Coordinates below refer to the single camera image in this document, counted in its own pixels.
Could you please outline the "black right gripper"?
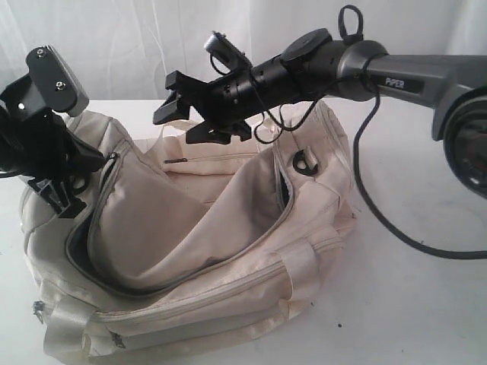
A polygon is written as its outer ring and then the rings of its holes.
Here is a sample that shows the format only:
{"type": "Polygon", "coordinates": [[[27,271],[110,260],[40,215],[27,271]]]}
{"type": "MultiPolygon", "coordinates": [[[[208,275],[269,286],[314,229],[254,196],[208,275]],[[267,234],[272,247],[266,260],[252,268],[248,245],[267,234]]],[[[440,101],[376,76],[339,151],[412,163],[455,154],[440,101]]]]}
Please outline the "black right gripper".
{"type": "Polygon", "coordinates": [[[194,108],[203,121],[186,132],[187,144],[226,145],[231,143],[233,136],[241,141],[251,139],[251,127],[236,113],[238,98],[231,93],[227,78],[206,83],[174,71],[166,78],[166,88],[171,93],[154,112],[154,125],[188,120],[189,111],[194,108]]]}

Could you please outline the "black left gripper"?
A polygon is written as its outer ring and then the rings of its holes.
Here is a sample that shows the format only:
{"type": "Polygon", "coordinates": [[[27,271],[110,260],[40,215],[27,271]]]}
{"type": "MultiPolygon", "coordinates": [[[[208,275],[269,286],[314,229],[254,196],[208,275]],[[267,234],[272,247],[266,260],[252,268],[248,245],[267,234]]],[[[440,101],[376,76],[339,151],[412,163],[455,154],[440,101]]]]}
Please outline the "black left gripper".
{"type": "Polygon", "coordinates": [[[1,93],[1,177],[29,176],[27,185],[61,219],[86,207],[70,176],[98,171],[105,156],[74,135],[42,100],[29,75],[1,93]]]}

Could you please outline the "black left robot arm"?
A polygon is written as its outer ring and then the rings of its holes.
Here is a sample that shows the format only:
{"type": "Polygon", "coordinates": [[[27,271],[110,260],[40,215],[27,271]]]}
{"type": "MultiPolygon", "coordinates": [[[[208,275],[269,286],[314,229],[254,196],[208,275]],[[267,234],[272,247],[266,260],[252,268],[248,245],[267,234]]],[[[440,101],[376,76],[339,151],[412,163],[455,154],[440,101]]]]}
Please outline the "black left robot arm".
{"type": "Polygon", "coordinates": [[[107,159],[45,104],[28,75],[1,93],[1,177],[22,177],[60,218],[87,206],[78,196],[107,159]]]}

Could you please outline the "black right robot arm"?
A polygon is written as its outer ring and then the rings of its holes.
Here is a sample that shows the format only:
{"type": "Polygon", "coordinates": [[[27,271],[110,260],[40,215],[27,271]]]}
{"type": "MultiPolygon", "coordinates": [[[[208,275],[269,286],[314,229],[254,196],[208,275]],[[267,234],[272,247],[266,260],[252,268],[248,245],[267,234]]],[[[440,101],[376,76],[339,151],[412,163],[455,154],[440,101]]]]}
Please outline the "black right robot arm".
{"type": "Polygon", "coordinates": [[[170,94],[154,112],[154,124],[188,119],[196,110],[203,124],[191,131],[190,142],[228,144],[234,135],[247,140],[246,120],[277,106],[325,96],[358,102],[392,97],[433,110],[431,136],[443,142],[453,174],[485,196],[485,56],[393,56],[360,34],[334,40],[324,28],[260,65],[221,33],[213,33],[205,49],[225,71],[209,82],[170,73],[170,94]]]}

